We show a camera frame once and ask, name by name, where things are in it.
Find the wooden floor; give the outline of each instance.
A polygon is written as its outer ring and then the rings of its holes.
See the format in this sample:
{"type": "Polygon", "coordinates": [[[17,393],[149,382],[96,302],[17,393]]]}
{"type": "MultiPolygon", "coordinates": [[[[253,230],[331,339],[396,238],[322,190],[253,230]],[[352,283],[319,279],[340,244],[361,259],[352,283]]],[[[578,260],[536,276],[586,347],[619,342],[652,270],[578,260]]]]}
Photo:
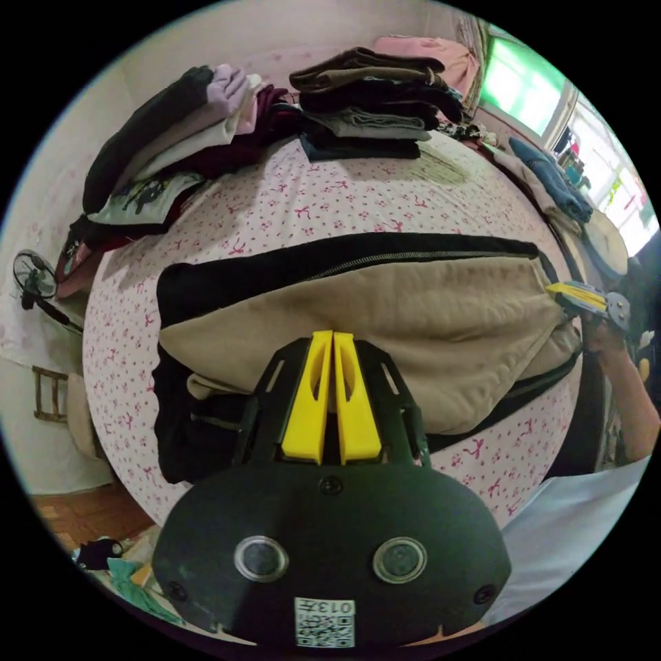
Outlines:
{"type": "Polygon", "coordinates": [[[33,496],[32,501],[67,551],[102,536],[134,537],[154,524],[119,481],[76,494],[33,496]]]}

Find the window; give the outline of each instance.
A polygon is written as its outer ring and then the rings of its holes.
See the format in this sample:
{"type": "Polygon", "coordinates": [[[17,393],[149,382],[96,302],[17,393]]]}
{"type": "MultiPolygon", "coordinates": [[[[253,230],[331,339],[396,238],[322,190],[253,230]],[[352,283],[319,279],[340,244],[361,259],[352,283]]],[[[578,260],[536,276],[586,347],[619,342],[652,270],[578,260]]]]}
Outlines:
{"type": "Polygon", "coordinates": [[[541,137],[554,118],[566,82],[552,64],[521,42],[492,37],[480,99],[541,137]]]}
{"type": "Polygon", "coordinates": [[[624,147],[594,106],[580,95],[568,126],[577,139],[589,197],[618,228],[629,255],[659,231],[659,223],[624,147]]]}

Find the zipper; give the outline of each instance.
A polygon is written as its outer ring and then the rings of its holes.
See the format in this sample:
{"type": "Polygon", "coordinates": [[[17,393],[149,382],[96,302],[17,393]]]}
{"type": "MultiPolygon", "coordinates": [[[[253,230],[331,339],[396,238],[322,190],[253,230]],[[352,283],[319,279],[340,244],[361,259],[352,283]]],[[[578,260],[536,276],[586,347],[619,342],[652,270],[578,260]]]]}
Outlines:
{"type": "Polygon", "coordinates": [[[511,390],[503,397],[503,399],[511,399],[512,397],[518,397],[519,395],[524,395],[526,392],[529,392],[531,390],[535,390],[537,388],[541,388],[542,386],[546,386],[547,384],[551,384],[554,381],[559,382],[561,379],[564,379],[573,369],[574,369],[574,365],[572,365],[571,369],[567,370],[565,374],[561,374],[561,375],[554,374],[551,377],[545,377],[543,379],[539,379],[539,381],[537,381],[534,384],[530,384],[528,386],[521,386],[516,390],[511,390]]]}
{"type": "Polygon", "coordinates": [[[370,266],[378,262],[409,262],[414,260],[448,260],[452,258],[477,258],[477,257],[519,257],[533,259],[530,255],[522,255],[520,253],[495,253],[495,252],[478,252],[478,251],[458,251],[458,250],[434,250],[429,252],[414,252],[414,253],[387,253],[385,255],[369,255],[368,257],[360,257],[351,262],[338,264],[330,269],[326,269],[317,275],[306,278],[303,282],[311,280],[319,280],[323,277],[330,275],[337,275],[343,271],[354,269],[357,266],[370,266]]]}
{"type": "Polygon", "coordinates": [[[241,425],[238,422],[228,422],[227,420],[213,418],[209,415],[195,415],[194,413],[191,413],[191,420],[195,422],[206,422],[215,427],[221,427],[222,429],[227,429],[232,432],[237,432],[241,428],[241,425]]]}

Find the screw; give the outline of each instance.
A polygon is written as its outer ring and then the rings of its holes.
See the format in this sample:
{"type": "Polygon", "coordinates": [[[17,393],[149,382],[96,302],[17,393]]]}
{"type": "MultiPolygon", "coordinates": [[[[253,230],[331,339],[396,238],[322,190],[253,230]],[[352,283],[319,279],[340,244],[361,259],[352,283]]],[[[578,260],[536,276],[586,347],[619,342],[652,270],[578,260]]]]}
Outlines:
{"type": "Polygon", "coordinates": [[[489,603],[496,595],[496,586],[495,585],[483,585],[473,597],[473,601],[478,606],[483,606],[484,604],[489,603]]]}
{"type": "Polygon", "coordinates": [[[342,480],[339,477],[335,477],[335,475],[324,477],[319,482],[319,490],[324,496],[337,496],[339,493],[342,493],[343,489],[342,480]]]}
{"type": "Polygon", "coordinates": [[[188,593],[184,589],[182,585],[177,583],[174,580],[171,580],[167,584],[168,588],[168,594],[175,600],[175,601],[185,601],[188,599],[188,593]]]}

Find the black zipper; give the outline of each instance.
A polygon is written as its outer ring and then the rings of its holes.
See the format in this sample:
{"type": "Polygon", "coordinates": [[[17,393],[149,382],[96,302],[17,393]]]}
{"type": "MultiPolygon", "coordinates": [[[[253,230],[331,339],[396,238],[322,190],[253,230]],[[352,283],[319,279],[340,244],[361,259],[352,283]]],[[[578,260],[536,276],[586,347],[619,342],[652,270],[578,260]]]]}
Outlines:
{"type": "Polygon", "coordinates": [[[383,255],[369,255],[367,257],[360,257],[351,262],[338,264],[330,269],[326,269],[317,275],[306,278],[303,282],[310,282],[311,280],[319,280],[323,277],[331,275],[338,275],[344,271],[350,271],[355,268],[363,266],[372,266],[380,262],[419,262],[422,260],[428,261],[442,261],[451,260],[456,258],[482,258],[482,257],[518,257],[525,259],[534,259],[531,255],[522,255],[520,253],[501,253],[501,252],[485,252],[485,251],[460,251],[460,250],[434,250],[434,251],[417,251],[412,253],[386,253],[383,255]]]}

